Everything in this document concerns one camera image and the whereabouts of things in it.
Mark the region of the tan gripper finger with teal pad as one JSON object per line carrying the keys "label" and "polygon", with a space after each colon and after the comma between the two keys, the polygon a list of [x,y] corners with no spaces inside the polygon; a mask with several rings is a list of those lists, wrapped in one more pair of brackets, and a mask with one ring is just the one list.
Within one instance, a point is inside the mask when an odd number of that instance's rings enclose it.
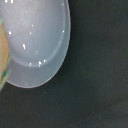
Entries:
{"label": "tan gripper finger with teal pad", "polygon": [[4,21],[0,20],[0,90],[3,88],[10,72],[7,66],[11,60],[8,37],[4,28]]}

